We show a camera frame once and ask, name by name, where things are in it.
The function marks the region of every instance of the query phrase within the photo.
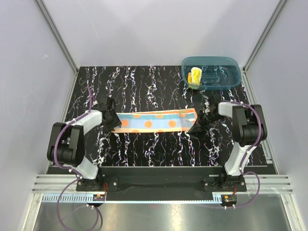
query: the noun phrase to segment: white wall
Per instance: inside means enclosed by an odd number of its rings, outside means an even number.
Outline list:
[[[308,227],[308,1],[290,0],[248,70],[281,173]]]
[[[279,0],[44,0],[77,65],[244,65]]]
[[[0,226],[16,231],[74,74],[35,1],[1,1],[0,21]]]

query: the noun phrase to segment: white vein pattern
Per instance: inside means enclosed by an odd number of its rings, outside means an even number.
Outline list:
[[[204,71],[224,77],[222,66]],[[196,91],[188,89],[180,66],[94,66],[81,67],[66,120],[81,115],[89,106],[87,84],[97,95],[113,97],[117,112],[142,112],[195,108],[198,112],[212,95],[224,100],[248,103],[243,84],[231,90]],[[104,133],[96,127],[85,136],[86,155],[99,166],[218,166],[228,159],[232,147],[231,120],[212,124],[203,134]],[[250,164],[265,165],[261,147]]]

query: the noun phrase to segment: metal frame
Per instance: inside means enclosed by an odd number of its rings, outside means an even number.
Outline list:
[[[78,72],[78,67],[76,63],[74,62],[74,59],[72,58],[71,54],[69,53],[65,43],[63,42],[63,39],[60,36],[60,33],[55,26],[55,23],[52,20],[52,17],[49,13],[49,11],[46,8],[46,5],[44,4],[43,0],[35,0],[39,10],[41,11],[48,27],[50,28],[54,38],[56,39],[60,50],[63,52],[63,55],[65,56],[66,60],[68,61],[68,64],[71,66],[73,72],[76,74]]]
[[[251,83],[249,81],[249,78],[247,77],[247,70],[249,69],[251,63],[253,62],[254,58],[256,57],[258,51],[260,50],[263,42],[265,41],[267,35],[269,34],[270,30],[272,29],[274,23],[276,22],[278,16],[280,15],[280,13],[282,12],[284,6],[286,5],[288,0],[280,0],[275,11],[273,12],[269,22],[267,23],[264,31],[262,32],[261,37],[259,38],[253,52],[251,53],[247,63],[245,64],[244,68],[242,68],[242,77],[243,77],[243,83],[246,89],[246,94],[248,97],[248,100],[250,103],[256,103],[256,98],[253,92],[253,89],[251,87]],[[41,11],[42,15],[44,16],[44,19],[46,20],[48,26],[51,29],[51,32],[53,33],[57,43],[59,44],[59,47],[61,49],[61,51],[63,52],[64,56],[66,57],[69,65],[71,66],[72,70],[75,73],[74,76],[74,80],[72,81],[72,85],[70,87],[69,90],[69,94],[67,96],[66,102],[65,102],[65,106],[64,106],[64,111],[62,114],[62,121],[64,121],[65,119],[65,115],[66,112],[68,110],[68,105],[69,105],[69,101],[74,89],[74,85],[77,79],[77,71],[78,71],[78,67],[76,66],[72,56],[70,55],[67,47],[65,46],[43,0],[35,0],[35,2],[38,5],[39,10]],[[277,168],[277,163],[276,160],[274,158],[274,156],[272,155],[272,148],[269,142],[269,139],[267,138],[266,141],[262,142],[262,146],[266,155],[266,160],[268,164],[273,164],[276,170],[276,173],[278,174],[278,168]],[[123,171],[123,168],[118,168],[118,170],[122,171],[122,174],[125,173],[125,171]],[[138,167],[135,167],[136,171],[135,173],[132,173],[132,175],[136,175],[138,174],[138,172],[140,172],[140,169]],[[109,173],[112,173],[114,171],[114,169],[111,168],[104,168],[104,170],[107,170],[107,172],[109,171]],[[190,174],[195,174],[198,173],[199,171],[212,171],[215,174],[215,171],[219,171],[219,167],[215,168],[215,167],[211,167],[211,168],[207,168],[207,167],[195,167],[194,169],[189,170],[188,172],[190,172]],[[262,171],[262,167],[259,168],[255,168],[254,170],[261,170]],[[260,193],[267,193],[267,194],[279,194],[282,198],[282,202],[290,223],[290,226],[292,228],[292,230],[305,230],[303,221],[301,219],[300,213],[298,211],[296,202],[295,202],[295,198],[293,195],[293,191],[289,182],[289,179],[286,175],[264,175],[261,174],[259,175],[260,177],[260,181],[261,181],[261,189],[260,189]],[[68,183],[70,183],[72,180],[75,179],[74,175],[38,175],[36,183],[34,185],[33,191],[32,191],[32,202],[31,205],[29,207],[24,225],[23,225],[23,229],[24,231],[31,231],[33,230],[34,226],[35,226],[35,222],[39,213],[39,208],[41,205],[41,202],[43,201],[44,198],[44,194],[45,193],[55,193],[55,194],[59,194],[62,189],[64,188],[65,185],[67,185]],[[255,193],[256,189],[257,189],[257,181],[255,179],[254,176],[250,176],[247,175],[245,176],[245,182],[246,182],[246,187],[247,187],[247,192],[238,192],[238,194],[250,194],[250,193]],[[80,195],[88,195],[88,192],[76,192],[76,184],[70,186],[67,191],[66,194],[68,195],[76,195],[76,194],[80,194]],[[213,194],[214,198],[215,195],[219,195],[219,194],[225,194],[225,192],[216,192]],[[107,203],[129,203],[128,201],[113,201],[110,200]],[[181,203],[191,203],[189,201],[181,201]]]
[[[253,62],[253,60],[255,59],[257,53],[259,52],[263,42],[265,41],[266,37],[268,36],[270,30],[272,29],[273,25],[275,24],[278,16],[280,15],[280,13],[282,12],[284,6],[286,5],[288,0],[280,0],[279,3],[277,4],[273,14],[271,15],[267,25],[265,26],[261,37],[259,38],[255,48],[253,49],[251,55],[248,58],[248,61],[246,62],[245,66],[243,67],[245,71],[247,71],[251,65],[251,63]]]

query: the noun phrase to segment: teal plastic bin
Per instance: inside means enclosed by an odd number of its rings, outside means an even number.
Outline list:
[[[200,85],[187,81],[193,67],[202,69]],[[182,78],[193,89],[230,90],[242,81],[241,70],[237,62],[229,57],[199,56],[188,57],[182,62]]]

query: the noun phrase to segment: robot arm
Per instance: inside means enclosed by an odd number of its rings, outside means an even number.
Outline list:
[[[74,124],[61,136],[57,148],[57,159],[64,167],[69,167],[79,172],[84,179],[101,181],[99,168],[85,157],[84,135],[92,128],[103,125],[103,130],[109,132],[117,126],[121,126],[121,121],[115,113],[115,101],[110,97],[99,97],[98,103],[90,112],[86,111],[80,116],[80,120]],[[61,130],[72,121],[66,123],[55,123],[51,130],[47,158],[54,161],[54,147]]]
[[[267,128],[260,105],[251,105],[257,112],[261,122],[261,137],[263,141],[267,137]],[[248,108],[242,105],[233,104],[231,102],[218,102],[212,98],[206,107],[199,112],[197,121],[189,132],[199,132],[208,130],[208,126],[227,116],[232,119],[232,137],[234,140],[233,150],[231,155],[224,166],[227,176],[240,176],[241,170],[244,170],[245,165],[249,159],[251,152],[257,147],[251,147],[258,137],[258,123],[256,116]]]

